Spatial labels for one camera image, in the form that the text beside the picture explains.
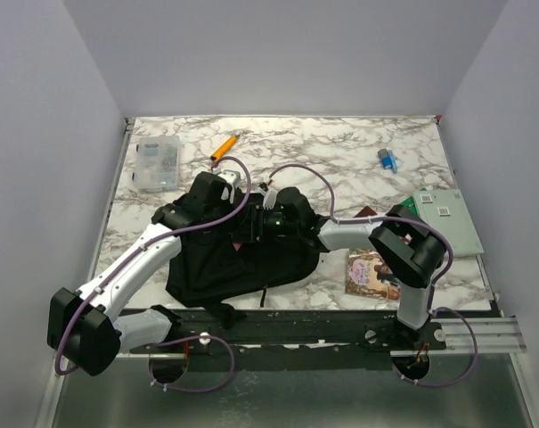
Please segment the blue grey glue stick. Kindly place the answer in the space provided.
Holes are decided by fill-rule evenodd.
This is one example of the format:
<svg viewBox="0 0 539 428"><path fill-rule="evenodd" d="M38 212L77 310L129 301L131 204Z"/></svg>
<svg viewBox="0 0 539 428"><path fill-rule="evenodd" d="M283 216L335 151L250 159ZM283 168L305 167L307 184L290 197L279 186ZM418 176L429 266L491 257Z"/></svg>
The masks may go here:
<svg viewBox="0 0 539 428"><path fill-rule="evenodd" d="M396 157L392 150L380 149L377 152L382 168L389 169L393 173L397 172Z"/></svg>

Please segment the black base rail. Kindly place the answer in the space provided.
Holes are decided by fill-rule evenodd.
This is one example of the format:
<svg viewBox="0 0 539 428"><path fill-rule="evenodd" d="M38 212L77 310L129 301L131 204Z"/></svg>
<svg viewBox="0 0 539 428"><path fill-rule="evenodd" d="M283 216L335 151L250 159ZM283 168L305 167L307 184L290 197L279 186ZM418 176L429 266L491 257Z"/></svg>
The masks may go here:
<svg viewBox="0 0 539 428"><path fill-rule="evenodd" d="M180 351L192 371L220 371L230 358L248 371L389 370L392 352L413 357L446 347L438 322L407 333L393 310L244 310L230 328L203 310L174 314L166 346L150 343L135 353L148 350L165 368Z"/></svg>

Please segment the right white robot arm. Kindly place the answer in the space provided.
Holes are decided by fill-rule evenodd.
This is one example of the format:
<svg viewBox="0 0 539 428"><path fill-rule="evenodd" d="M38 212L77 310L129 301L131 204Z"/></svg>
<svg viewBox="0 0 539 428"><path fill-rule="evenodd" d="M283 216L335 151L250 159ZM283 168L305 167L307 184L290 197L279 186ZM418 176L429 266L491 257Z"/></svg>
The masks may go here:
<svg viewBox="0 0 539 428"><path fill-rule="evenodd" d="M453 249L441 233L401 204L384 216L341 219L315 213L296 187L253 198L238 215L242 242L300 243L320 253L376 251L400 283L396 343L411 350L424 342L434 284L453 264Z"/></svg>

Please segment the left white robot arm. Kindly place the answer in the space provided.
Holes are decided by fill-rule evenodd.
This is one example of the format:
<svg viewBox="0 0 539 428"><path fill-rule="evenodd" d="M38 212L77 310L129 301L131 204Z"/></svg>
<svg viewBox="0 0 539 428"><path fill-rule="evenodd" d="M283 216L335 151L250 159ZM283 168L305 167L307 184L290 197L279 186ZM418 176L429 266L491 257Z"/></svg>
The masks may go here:
<svg viewBox="0 0 539 428"><path fill-rule="evenodd" d="M182 339L174 316L163 307L125 316L122 311L154 273L184 249L190 232L209 231L233 219L248 193L240 193L239 174L202 172L181 205L158 209L142 235L99 276L74 292L61 288L51 298L47 343L55 350L54 371L104 371L122 351L154 344L175 350Z"/></svg>

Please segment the pale green book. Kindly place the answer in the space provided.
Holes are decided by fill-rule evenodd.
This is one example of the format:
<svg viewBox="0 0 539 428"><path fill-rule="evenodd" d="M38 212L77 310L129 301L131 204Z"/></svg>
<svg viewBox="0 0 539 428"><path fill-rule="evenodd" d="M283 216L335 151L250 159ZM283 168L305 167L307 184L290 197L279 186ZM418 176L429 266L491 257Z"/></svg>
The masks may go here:
<svg viewBox="0 0 539 428"><path fill-rule="evenodd" d="M447 239L456 257L485 252L459 189L417 191L412 198L418 216Z"/></svg>

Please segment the orange utility knife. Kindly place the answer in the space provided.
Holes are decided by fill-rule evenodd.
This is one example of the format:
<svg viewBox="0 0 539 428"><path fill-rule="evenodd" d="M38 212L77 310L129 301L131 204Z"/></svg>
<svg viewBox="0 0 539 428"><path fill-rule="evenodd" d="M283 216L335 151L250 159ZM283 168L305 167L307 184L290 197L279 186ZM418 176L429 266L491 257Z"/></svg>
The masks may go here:
<svg viewBox="0 0 539 428"><path fill-rule="evenodd" d="M224 141L211 155L210 160L212 162L219 161L239 140L240 135L230 136L226 141Z"/></svg>

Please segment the clear plastic organizer box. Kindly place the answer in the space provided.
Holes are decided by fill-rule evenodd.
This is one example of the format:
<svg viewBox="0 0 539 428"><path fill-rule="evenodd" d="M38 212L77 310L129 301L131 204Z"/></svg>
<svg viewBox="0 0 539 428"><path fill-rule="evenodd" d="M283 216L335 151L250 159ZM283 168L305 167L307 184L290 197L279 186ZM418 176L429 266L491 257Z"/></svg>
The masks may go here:
<svg viewBox="0 0 539 428"><path fill-rule="evenodd" d="M136 144L132 181L138 191L167 192L178 187L181 141L178 136L145 136Z"/></svg>

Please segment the illustrated storybook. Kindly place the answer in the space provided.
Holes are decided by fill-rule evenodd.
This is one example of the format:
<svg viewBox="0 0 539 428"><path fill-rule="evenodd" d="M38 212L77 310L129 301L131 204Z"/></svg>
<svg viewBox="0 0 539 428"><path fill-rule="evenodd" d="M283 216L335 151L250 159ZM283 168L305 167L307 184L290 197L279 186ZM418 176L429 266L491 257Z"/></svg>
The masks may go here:
<svg viewBox="0 0 539 428"><path fill-rule="evenodd" d="M347 255L345 292L379 300L400 299L399 280L383 258L371 250L350 250Z"/></svg>

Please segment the black student backpack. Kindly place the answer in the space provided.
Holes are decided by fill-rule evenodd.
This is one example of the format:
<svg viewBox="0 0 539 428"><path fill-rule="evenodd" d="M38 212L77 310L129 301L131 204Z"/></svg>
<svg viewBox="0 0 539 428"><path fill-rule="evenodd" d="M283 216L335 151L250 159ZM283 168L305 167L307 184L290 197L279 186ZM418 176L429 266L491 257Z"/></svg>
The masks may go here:
<svg viewBox="0 0 539 428"><path fill-rule="evenodd" d="M236 193L235 201L254 200ZM204 308L231 327L241 315L226 300L247 293L291 284L311 275L321 253L300 243L243 243L239 251L236 229L240 212L210 229L182 235L182 251L171 259L166 291L186 308Z"/></svg>

